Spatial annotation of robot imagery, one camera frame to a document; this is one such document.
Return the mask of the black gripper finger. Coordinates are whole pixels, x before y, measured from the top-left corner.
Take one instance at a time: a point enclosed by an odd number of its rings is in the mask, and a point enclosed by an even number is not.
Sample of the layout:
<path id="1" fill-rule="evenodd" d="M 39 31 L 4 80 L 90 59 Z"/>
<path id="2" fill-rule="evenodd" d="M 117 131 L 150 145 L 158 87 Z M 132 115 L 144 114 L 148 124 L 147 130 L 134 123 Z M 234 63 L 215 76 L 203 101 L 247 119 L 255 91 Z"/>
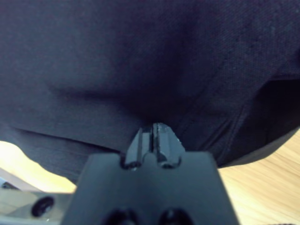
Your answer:
<path id="1" fill-rule="evenodd" d="M 153 126 L 140 128 L 133 138 L 126 154 L 121 157 L 121 167 L 136 170 L 143 164 L 146 154 L 152 151 Z"/>
<path id="2" fill-rule="evenodd" d="M 164 123 L 153 124 L 153 153 L 162 168 L 177 168 L 185 152 L 181 141 Z"/>

